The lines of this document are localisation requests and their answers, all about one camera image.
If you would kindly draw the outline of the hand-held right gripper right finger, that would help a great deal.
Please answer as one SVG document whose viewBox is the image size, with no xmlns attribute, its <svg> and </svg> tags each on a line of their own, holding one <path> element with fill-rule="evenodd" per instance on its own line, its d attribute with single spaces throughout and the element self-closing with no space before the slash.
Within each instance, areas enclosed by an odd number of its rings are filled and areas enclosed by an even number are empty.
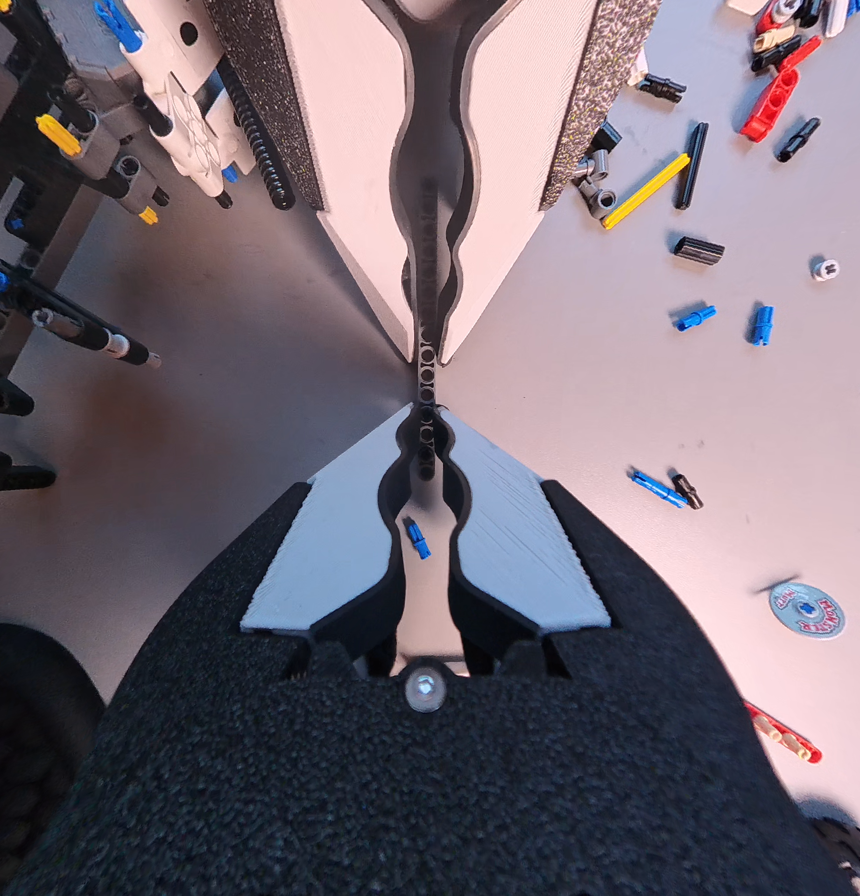
<svg viewBox="0 0 860 896">
<path fill-rule="evenodd" d="M 517 642 L 609 628 L 542 477 L 447 409 L 435 426 L 444 500 L 456 519 L 449 607 L 469 674 L 491 675 Z"/>
</svg>

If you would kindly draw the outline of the long grey holed beam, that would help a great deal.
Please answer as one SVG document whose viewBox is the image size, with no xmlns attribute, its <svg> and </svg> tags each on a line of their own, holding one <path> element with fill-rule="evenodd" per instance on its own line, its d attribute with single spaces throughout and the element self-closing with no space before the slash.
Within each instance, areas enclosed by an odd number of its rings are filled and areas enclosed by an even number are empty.
<svg viewBox="0 0 860 896">
<path fill-rule="evenodd" d="M 436 343 L 438 308 L 438 181 L 421 181 L 421 204 L 416 243 L 416 363 L 419 437 L 417 475 L 424 482 L 436 473 Z"/>
</svg>

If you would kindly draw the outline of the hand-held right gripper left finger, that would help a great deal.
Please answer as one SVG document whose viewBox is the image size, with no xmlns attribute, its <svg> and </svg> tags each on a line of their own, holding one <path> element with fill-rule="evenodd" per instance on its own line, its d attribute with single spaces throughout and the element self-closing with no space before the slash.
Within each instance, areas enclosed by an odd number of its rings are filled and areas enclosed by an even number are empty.
<svg viewBox="0 0 860 896">
<path fill-rule="evenodd" d="M 309 479 L 291 527 L 240 622 L 310 643 L 335 642 L 388 676 L 406 581 L 397 518 L 411 494 L 412 404 Z"/>
</svg>

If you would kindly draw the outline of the black rubber tyre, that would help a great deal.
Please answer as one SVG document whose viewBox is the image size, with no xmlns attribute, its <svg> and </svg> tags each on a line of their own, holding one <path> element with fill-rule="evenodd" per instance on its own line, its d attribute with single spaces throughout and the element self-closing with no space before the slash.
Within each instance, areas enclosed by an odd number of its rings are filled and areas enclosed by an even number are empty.
<svg viewBox="0 0 860 896">
<path fill-rule="evenodd" d="M 810 823 L 832 861 L 860 895 L 860 827 L 831 817 L 810 819 Z"/>
</svg>

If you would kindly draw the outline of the black axle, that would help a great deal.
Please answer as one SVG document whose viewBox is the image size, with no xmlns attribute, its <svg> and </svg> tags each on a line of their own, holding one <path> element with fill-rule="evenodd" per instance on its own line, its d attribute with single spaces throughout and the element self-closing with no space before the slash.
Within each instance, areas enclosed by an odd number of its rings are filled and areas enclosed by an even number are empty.
<svg viewBox="0 0 860 896">
<path fill-rule="evenodd" d="M 691 133 L 686 148 L 686 153 L 689 156 L 690 162 L 684 171 L 684 179 L 674 202 L 674 207 L 677 210 L 688 209 L 693 200 L 693 193 L 700 171 L 708 130 L 709 123 L 703 121 L 698 123 Z"/>
</svg>

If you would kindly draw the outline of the black tube connector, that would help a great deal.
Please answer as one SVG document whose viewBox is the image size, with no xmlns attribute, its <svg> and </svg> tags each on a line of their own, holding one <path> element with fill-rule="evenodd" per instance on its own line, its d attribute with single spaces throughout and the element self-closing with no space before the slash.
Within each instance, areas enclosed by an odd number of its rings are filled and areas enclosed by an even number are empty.
<svg viewBox="0 0 860 896">
<path fill-rule="evenodd" d="M 725 246 L 706 240 L 682 236 L 674 246 L 672 254 L 675 257 L 694 263 L 713 266 L 724 256 Z"/>
</svg>

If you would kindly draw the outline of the yellow axle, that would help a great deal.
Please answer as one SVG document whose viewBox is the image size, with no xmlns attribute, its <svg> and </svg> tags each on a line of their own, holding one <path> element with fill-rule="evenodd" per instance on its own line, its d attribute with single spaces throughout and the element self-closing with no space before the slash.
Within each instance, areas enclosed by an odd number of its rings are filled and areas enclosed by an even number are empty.
<svg viewBox="0 0 860 896">
<path fill-rule="evenodd" d="M 690 165 L 691 158 L 688 153 L 682 153 L 666 165 L 658 174 L 640 187 L 631 196 L 622 200 L 617 207 L 609 212 L 601 221 L 605 230 L 612 230 L 622 220 L 626 219 L 633 211 L 645 203 L 648 198 L 657 193 L 660 188 L 668 184 L 675 176 Z"/>
</svg>

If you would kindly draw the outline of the black toy truck chassis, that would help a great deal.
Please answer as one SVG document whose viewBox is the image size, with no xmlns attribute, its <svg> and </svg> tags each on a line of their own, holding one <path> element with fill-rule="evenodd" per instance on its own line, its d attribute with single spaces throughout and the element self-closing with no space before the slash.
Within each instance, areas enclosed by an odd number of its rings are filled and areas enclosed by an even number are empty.
<svg viewBox="0 0 860 896">
<path fill-rule="evenodd" d="M 150 137 L 228 209 L 226 185 L 257 167 L 273 204 L 293 203 L 276 151 L 203 2 L 0 1 L 14 44 L 0 62 L 0 206 L 25 247 L 0 259 L 0 415 L 35 403 L 10 371 L 37 327 L 134 366 L 160 357 L 55 291 L 102 198 L 152 226 L 169 198 L 131 143 Z"/>
</svg>

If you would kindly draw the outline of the red beam with tan pins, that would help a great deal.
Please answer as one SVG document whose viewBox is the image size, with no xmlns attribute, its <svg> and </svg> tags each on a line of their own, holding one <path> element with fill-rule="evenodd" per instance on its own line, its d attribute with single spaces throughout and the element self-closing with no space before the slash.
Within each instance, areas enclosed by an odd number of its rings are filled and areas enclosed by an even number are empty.
<svg viewBox="0 0 860 896">
<path fill-rule="evenodd" d="M 811 741 L 795 732 L 792 728 L 778 721 L 772 715 L 762 711 L 747 700 L 743 701 L 751 723 L 755 730 L 775 743 L 783 745 L 806 763 L 818 764 L 823 754 Z"/>
</svg>

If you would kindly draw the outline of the long blue pin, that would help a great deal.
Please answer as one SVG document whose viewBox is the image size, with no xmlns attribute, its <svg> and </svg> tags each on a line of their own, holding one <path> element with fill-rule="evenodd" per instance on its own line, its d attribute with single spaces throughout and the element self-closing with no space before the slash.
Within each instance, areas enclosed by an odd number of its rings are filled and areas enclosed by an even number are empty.
<svg viewBox="0 0 860 896">
<path fill-rule="evenodd" d="M 677 508 L 684 508 L 689 506 L 688 500 L 681 495 L 677 490 L 672 487 L 667 487 L 666 485 L 660 483 L 659 481 L 647 476 L 641 471 L 635 469 L 633 470 L 632 481 L 649 491 L 651 494 L 660 498 L 661 500 L 666 501 Z"/>
</svg>

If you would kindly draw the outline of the black double pin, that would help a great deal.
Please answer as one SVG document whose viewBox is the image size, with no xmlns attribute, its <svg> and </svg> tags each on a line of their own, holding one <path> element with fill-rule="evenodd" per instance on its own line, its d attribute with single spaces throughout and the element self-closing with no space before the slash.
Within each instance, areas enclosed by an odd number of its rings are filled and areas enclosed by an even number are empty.
<svg viewBox="0 0 860 896">
<path fill-rule="evenodd" d="M 785 141 L 776 155 L 776 160 L 779 163 L 789 162 L 810 141 L 821 123 L 821 118 L 818 117 L 807 119 L 805 123 L 796 129 L 789 139 Z"/>
</svg>

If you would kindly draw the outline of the grey desk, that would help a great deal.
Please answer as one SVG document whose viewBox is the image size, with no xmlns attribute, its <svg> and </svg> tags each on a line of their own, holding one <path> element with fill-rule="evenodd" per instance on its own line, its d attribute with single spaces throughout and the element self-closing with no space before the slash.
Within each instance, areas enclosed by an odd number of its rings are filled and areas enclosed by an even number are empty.
<svg viewBox="0 0 860 896">
<path fill-rule="evenodd" d="M 59 280 L 162 357 L 154 371 L 33 327 L 0 446 L 56 484 L 0 497 L 0 634 L 68 648 L 110 708 L 0 894 L 857 894 L 806 809 L 860 827 L 860 14 L 770 84 L 722 2 L 664 2 L 644 44 L 684 102 L 622 89 L 618 204 L 709 123 L 686 168 L 612 230 L 567 186 L 448 364 L 436 401 L 543 479 L 609 628 L 517 642 L 472 676 L 451 618 L 456 519 L 437 469 L 405 503 L 400 675 L 340 643 L 246 634 L 306 480 L 416 407 L 307 201 L 256 176 L 220 211 L 167 181 L 159 223 L 103 200 Z M 809 118 L 810 141 L 783 144 Z M 713 266 L 672 254 L 725 246 Z M 839 263 L 817 282 L 813 259 Z M 715 306 L 686 332 L 673 322 Z M 769 346 L 749 341 L 775 308 Z M 701 510 L 636 485 L 686 476 Z M 837 601 L 817 640 L 785 581 Z M 804 735 L 810 764 L 747 700 Z"/>
</svg>

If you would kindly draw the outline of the red short beam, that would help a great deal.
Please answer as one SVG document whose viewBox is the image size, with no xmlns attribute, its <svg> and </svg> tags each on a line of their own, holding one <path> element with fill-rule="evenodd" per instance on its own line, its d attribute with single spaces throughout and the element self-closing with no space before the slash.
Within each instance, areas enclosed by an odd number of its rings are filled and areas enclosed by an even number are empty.
<svg viewBox="0 0 860 896">
<path fill-rule="evenodd" d="M 763 140 L 776 125 L 800 80 L 799 77 L 796 68 L 777 73 L 753 106 L 739 133 L 752 142 Z"/>
</svg>

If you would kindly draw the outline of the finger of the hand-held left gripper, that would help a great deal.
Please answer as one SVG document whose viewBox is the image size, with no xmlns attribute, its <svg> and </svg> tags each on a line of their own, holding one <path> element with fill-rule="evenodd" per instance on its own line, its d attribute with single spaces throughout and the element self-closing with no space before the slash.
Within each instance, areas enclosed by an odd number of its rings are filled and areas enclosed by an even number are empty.
<svg viewBox="0 0 860 896">
<path fill-rule="evenodd" d="M 448 364 L 541 222 L 594 1 L 483 2 L 456 45 L 451 116 L 465 153 L 447 239 Z"/>
<path fill-rule="evenodd" d="M 407 39 L 386 2 L 275 6 L 321 189 L 317 217 L 412 361 L 415 322 L 402 272 L 414 249 L 396 180 L 414 103 Z"/>
</svg>

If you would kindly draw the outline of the blue round printed disc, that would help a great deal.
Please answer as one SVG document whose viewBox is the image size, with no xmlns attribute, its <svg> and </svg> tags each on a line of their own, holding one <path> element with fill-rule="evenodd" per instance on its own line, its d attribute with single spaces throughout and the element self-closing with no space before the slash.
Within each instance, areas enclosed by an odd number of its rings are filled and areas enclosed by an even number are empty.
<svg viewBox="0 0 860 896">
<path fill-rule="evenodd" d="M 839 603 L 824 591 L 794 581 L 774 586 L 769 595 L 773 615 L 790 631 L 817 640 L 840 635 L 845 615 Z"/>
</svg>

